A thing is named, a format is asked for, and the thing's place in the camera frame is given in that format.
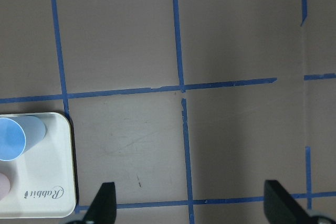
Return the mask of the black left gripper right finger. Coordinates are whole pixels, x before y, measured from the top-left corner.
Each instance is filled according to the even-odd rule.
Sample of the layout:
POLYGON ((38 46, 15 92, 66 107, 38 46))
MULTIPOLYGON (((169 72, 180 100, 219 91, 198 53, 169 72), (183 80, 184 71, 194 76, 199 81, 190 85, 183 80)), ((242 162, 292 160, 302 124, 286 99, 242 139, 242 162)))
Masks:
POLYGON ((264 214, 271 224, 315 223, 277 180, 264 183, 264 214))

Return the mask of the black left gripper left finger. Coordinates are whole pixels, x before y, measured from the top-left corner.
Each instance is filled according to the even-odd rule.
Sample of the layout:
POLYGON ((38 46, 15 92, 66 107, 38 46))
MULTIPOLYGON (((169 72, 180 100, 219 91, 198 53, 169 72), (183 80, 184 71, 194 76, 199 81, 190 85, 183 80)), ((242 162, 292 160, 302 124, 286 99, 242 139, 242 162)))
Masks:
POLYGON ((83 217, 83 223, 115 223, 117 217, 115 188, 114 182, 102 183, 94 200, 83 217))

